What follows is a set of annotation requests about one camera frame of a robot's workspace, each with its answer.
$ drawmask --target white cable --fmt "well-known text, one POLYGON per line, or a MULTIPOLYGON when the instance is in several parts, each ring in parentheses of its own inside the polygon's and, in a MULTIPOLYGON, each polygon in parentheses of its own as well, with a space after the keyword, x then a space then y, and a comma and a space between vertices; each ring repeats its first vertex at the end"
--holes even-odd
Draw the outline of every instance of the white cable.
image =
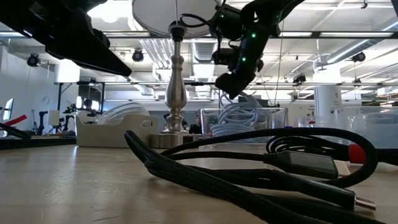
POLYGON ((98 124, 115 124, 122 120, 127 114, 142 114, 149 116, 147 110, 140 103, 132 102, 117 106, 103 113, 99 119, 98 124))
MULTIPOLYGON (((224 136, 227 134, 243 133, 246 131, 254 131, 254 125, 259 119, 260 104, 257 100, 245 93, 241 93, 242 96, 248 99, 247 102, 233 103, 226 93, 224 93, 221 98, 221 105, 224 106, 222 99, 226 98, 229 104, 224 106, 221 114, 218 116, 218 124, 213 125, 210 130, 213 133, 213 137, 224 136), (248 117, 246 119, 234 119, 233 116, 248 117)), ((245 139, 239 142, 253 142, 256 139, 245 139)))

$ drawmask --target workbench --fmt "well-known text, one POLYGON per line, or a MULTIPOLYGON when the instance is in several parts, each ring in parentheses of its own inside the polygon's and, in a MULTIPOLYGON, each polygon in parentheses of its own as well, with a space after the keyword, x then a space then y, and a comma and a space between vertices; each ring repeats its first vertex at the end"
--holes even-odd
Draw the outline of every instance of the workbench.
MULTIPOLYGON (((263 153, 260 149, 246 152, 263 153)), ((231 159, 183 163, 212 169, 267 166, 231 159)), ((377 204, 376 212, 362 208, 357 212, 398 223, 397 176, 398 167, 379 164, 370 179, 352 187, 359 197, 377 204)), ((3 150, 0 182, 2 224, 264 223, 232 203, 154 177, 130 149, 68 145, 3 150)))

